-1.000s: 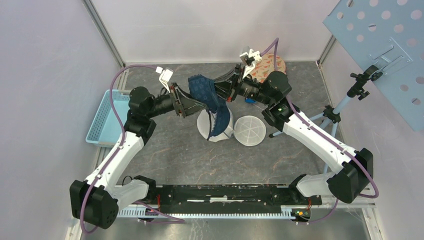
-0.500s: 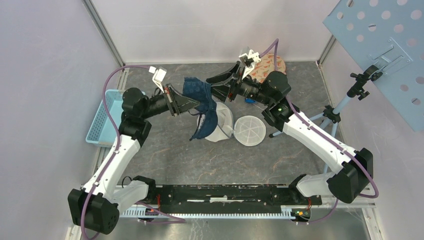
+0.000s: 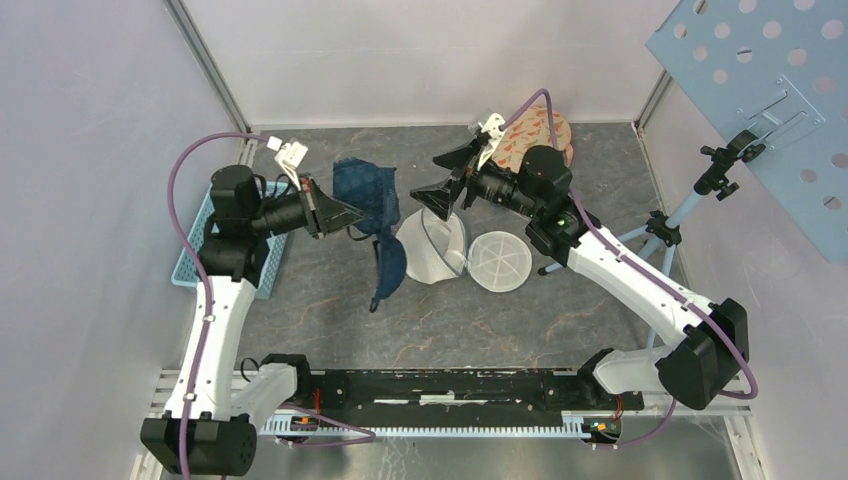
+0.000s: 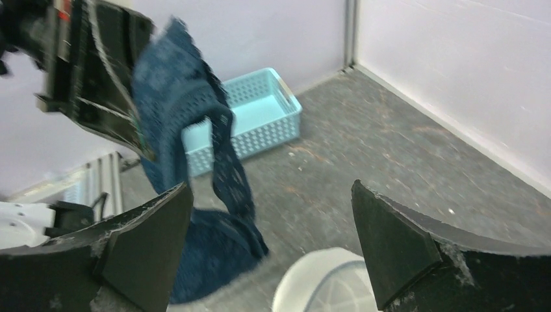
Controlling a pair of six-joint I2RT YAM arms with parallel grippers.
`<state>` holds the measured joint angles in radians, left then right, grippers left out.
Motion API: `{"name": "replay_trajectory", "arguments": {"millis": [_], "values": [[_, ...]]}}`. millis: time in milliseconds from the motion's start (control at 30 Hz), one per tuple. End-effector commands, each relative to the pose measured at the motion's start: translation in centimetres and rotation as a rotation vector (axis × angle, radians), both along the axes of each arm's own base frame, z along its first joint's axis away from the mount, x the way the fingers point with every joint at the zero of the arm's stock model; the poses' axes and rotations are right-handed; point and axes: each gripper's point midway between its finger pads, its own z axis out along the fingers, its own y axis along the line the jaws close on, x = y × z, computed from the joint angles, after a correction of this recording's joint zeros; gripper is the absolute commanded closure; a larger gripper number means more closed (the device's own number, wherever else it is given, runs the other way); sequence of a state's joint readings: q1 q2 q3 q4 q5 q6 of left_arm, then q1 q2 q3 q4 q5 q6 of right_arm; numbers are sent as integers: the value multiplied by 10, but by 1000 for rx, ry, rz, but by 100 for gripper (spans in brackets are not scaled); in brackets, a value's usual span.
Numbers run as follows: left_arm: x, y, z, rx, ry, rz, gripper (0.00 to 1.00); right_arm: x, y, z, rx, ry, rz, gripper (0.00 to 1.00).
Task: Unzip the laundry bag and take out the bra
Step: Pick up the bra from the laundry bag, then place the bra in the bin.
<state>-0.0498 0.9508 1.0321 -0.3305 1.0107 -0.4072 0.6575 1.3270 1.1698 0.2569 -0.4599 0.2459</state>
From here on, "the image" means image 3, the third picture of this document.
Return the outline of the dark blue lace bra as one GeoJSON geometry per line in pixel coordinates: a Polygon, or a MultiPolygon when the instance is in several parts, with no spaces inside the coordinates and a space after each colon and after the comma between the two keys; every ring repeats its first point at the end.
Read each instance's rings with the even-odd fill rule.
{"type": "Polygon", "coordinates": [[[348,236],[372,244],[377,282],[369,311],[374,313],[400,287],[408,265],[404,246],[394,231],[400,221],[396,169],[355,157],[337,161],[333,164],[333,193],[364,212],[364,218],[353,224],[360,234],[348,236]]]}

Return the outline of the floral peach laundry bag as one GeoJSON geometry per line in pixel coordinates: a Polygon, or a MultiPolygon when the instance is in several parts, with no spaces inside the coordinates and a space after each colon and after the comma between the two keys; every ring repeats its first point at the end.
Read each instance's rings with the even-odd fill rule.
{"type": "MultiPolygon", "coordinates": [[[[552,114],[557,149],[564,152],[564,164],[570,167],[574,158],[573,133],[570,123],[557,111],[552,114]]],[[[552,146],[547,110],[530,107],[506,130],[491,160],[500,167],[518,172],[526,151],[536,145],[552,146]]]]}

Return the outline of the white mesh laundry bag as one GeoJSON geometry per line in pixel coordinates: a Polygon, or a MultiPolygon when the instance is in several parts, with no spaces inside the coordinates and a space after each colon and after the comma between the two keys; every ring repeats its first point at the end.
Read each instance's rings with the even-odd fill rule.
{"type": "Polygon", "coordinates": [[[442,220],[423,208],[408,216],[396,234],[407,256],[406,275],[432,285],[465,274],[493,293],[521,287],[532,270],[532,253],[518,236],[490,231],[471,237],[455,214],[442,220]]]}

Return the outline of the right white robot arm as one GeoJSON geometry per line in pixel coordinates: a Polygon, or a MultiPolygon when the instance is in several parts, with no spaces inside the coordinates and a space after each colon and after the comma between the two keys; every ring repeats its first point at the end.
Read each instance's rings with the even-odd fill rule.
{"type": "Polygon", "coordinates": [[[527,217],[525,234],[539,253],[601,286],[660,338],[659,347],[608,348],[591,357],[578,371],[585,405],[602,408],[626,392],[660,392],[703,410],[718,396],[756,396],[745,308],[697,294],[629,250],[572,193],[562,151],[532,146],[512,171],[485,160],[475,139],[433,162],[448,170],[447,178],[411,190],[412,199],[441,219],[455,202],[468,208],[477,198],[527,217]]]}

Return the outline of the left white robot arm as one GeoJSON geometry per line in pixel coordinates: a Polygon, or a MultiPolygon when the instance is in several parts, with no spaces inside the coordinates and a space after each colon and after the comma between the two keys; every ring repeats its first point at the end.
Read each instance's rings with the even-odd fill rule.
{"type": "Polygon", "coordinates": [[[175,388],[140,439],[172,474],[243,476],[251,468],[259,428],[284,402],[306,405],[314,381],[302,355],[272,354],[239,393],[232,381],[246,315],[268,259],[268,240],[297,229],[316,239],[364,219],[363,210],[324,193],[303,175],[283,196],[265,198],[245,165],[211,177],[212,232],[190,253],[200,279],[197,309],[175,388]]]}

